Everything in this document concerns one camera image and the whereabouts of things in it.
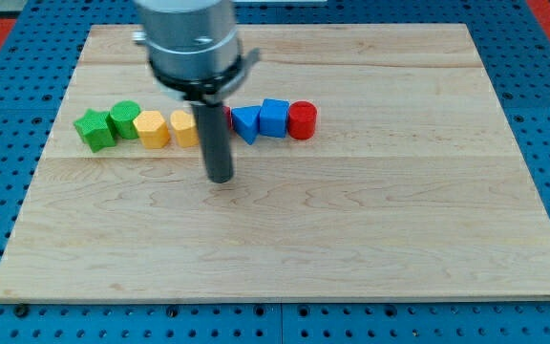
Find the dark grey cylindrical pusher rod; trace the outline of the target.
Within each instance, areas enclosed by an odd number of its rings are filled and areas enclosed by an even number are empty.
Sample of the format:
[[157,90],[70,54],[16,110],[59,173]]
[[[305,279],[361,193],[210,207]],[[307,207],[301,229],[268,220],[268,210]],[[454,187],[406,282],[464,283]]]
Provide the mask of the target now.
[[208,179],[226,183],[234,175],[230,134],[223,105],[191,103]]

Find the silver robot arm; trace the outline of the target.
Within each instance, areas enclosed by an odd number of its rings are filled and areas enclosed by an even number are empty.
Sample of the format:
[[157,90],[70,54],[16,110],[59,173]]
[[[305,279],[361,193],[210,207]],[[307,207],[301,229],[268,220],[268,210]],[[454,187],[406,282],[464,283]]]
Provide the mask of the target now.
[[234,176],[223,103],[241,88],[261,59],[243,51],[235,7],[230,0],[136,0],[143,45],[152,73],[169,97],[192,107],[208,179]]

